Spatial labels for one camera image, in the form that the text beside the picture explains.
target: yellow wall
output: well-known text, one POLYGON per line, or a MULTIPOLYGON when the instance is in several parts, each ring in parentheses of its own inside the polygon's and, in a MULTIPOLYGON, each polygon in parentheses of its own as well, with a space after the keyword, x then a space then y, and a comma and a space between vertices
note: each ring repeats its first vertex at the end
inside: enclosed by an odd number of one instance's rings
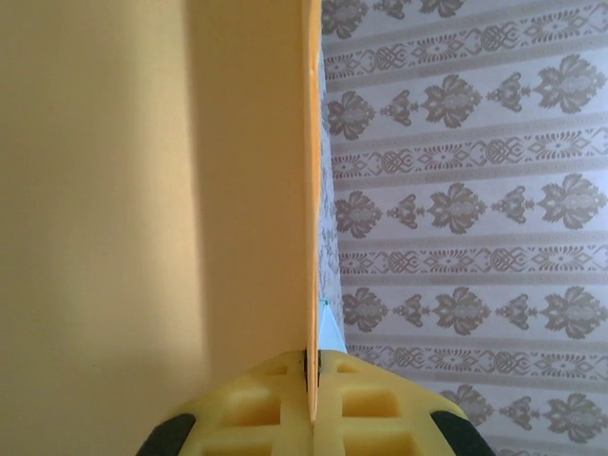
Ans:
POLYGON ((178 1, 2 2, 0 454, 134 454, 209 373, 178 1))
POLYGON ((304 349, 301 12, 3 2, 0 454, 134 454, 175 405, 304 349))

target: patterned wallpaper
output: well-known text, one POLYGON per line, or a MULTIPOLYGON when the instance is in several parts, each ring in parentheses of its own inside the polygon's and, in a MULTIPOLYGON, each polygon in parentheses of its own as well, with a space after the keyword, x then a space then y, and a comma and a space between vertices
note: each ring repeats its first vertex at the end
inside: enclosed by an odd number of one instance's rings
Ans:
POLYGON ((351 353, 608 455, 608 1, 325 0, 351 353))

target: damask wallpaper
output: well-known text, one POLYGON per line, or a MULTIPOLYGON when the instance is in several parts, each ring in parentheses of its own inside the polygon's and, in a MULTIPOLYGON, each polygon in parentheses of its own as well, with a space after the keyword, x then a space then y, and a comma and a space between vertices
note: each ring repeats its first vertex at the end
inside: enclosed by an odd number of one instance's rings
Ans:
POLYGON ((608 1, 325 0, 349 351, 608 455, 608 1))

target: yellow foam block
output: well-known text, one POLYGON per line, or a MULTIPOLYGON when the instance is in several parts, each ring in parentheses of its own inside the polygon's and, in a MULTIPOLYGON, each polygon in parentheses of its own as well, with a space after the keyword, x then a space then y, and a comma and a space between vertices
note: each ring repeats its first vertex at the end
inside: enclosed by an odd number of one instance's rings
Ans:
MULTIPOLYGON (((431 413, 447 411, 466 419, 455 404, 340 351, 321 353, 314 426, 308 413, 305 354, 291 351, 174 410, 169 420, 194 417, 191 430, 182 436, 183 446, 179 442, 175 452, 163 448, 142 455, 454 455, 431 413)), ((164 432, 155 439, 166 443, 172 434, 164 432)))
POLYGON ((454 454, 430 414, 444 410, 466 419, 458 406, 354 356, 321 353, 314 455, 454 454))
POLYGON ((197 419, 179 456, 311 455, 304 365, 304 351, 284 353, 175 410, 197 419))

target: decorative border stripe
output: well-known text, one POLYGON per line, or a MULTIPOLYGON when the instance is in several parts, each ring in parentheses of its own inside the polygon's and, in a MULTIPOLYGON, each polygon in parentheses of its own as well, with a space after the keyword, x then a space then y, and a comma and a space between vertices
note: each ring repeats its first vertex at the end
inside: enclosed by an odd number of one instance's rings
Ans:
POLYGON ((346 332, 347 345, 393 345, 393 346, 431 346, 437 348, 462 348, 502 350, 506 346, 510 350, 551 351, 551 352, 580 352, 597 353, 608 356, 608 341, 587 342, 581 340, 546 340, 546 339, 501 339, 490 337, 461 337, 461 336, 420 336, 406 334, 377 334, 346 332))
POLYGON ((608 35, 587 36, 570 39, 565 42, 554 43, 542 47, 524 47, 508 52, 495 52, 461 60, 442 62, 433 65, 424 65, 385 71, 377 74, 352 76, 347 79, 328 81, 327 91, 341 92, 366 86, 381 86, 401 83, 411 79, 421 79, 450 72, 462 72, 482 67, 495 67, 499 65, 514 64, 542 57, 559 56, 585 50, 602 49, 608 46, 608 35))
POLYGON ((552 442, 538 442, 524 439, 503 437, 502 435, 484 435, 484 438, 492 447, 516 447, 531 451, 556 454, 560 456, 605 456, 605 448, 581 445, 554 444, 552 442))
POLYGON ((481 235, 475 237, 399 237, 396 239, 340 240, 340 252, 370 252, 375 250, 401 249, 441 249, 458 247, 478 247, 484 245, 551 245, 571 242, 608 243, 608 231, 587 231, 581 233, 536 233, 529 235, 481 235))
POLYGON ((553 378, 517 377, 514 375, 498 376, 492 374, 401 368, 394 368, 391 371, 414 382, 470 383, 473 385, 491 385, 493 387, 592 392, 596 394, 606 391, 605 381, 590 383, 584 380, 562 381, 553 378))
POLYGON ((608 112, 581 114, 572 117, 560 116, 554 119, 543 119, 510 124, 496 124, 478 128, 422 133, 418 135, 359 140, 352 142, 332 142, 332 155, 344 155, 351 152, 368 152, 377 149, 433 145, 454 141, 476 141, 481 138, 497 136, 525 135, 540 132, 552 132, 568 128, 589 128, 608 124, 608 112))
POLYGON ((342 275, 342 285, 349 287, 395 287, 412 285, 608 285, 608 274, 512 274, 512 275, 342 275))
POLYGON ((425 24, 419 27, 406 28, 388 33, 379 33, 361 38, 351 38, 344 41, 336 41, 324 45, 323 51, 325 52, 326 56, 329 56, 360 48, 380 46, 398 41, 407 41, 411 40, 412 38, 423 38, 435 33, 447 33, 459 29, 478 27, 480 24, 500 21, 505 17, 515 20, 522 16, 548 12, 560 8, 571 8, 573 6, 582 7, 584 5, 595 3, 596 1, 597 0, 578 0, 576 5, 573 5, 572 0, 537 0, 530 2, 529 4, 494 9, 492 11, 483 12, 480 14, 471 14, 463 18, 452 18, 449 21, 439 21, 434 24, 425 24))
POLYGON ((361 190, 364 188, 398 187, 425 183, 453 181, 482 181, 486 179, 538 176, 569 172, 599 171, 608 169, 608 159, 593 158, 571 161, 537 162, 495 165, 486 168, 453 169, 426 173, 408 173, 377 178, 338 179, 333 183, 335 191, 361 190))

